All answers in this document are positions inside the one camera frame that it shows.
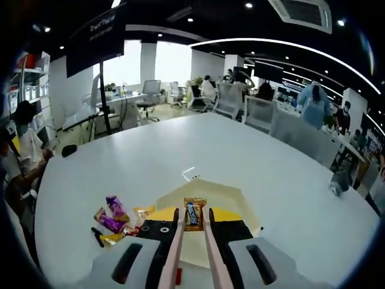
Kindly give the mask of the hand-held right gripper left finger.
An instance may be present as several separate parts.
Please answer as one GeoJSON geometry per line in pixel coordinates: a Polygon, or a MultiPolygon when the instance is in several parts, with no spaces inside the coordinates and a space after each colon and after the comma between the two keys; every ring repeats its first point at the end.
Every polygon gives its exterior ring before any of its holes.
{"type": "Polygon", "coordinates": [[[149,216],[136,236],[125,236],[98,256],[90,288],[174,288],[179,263],[179,209],[149,216]]]}

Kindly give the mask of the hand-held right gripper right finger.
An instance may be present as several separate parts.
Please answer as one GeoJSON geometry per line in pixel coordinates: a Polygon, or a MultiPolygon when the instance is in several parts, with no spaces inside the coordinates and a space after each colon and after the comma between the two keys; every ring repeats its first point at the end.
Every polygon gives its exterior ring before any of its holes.
{"type": "Polygon", "coordinates": [[[215,288],[300,288],[295,261],[261,237],[242,219],[220,219],[209,210],[209,263],[215,288]]]}

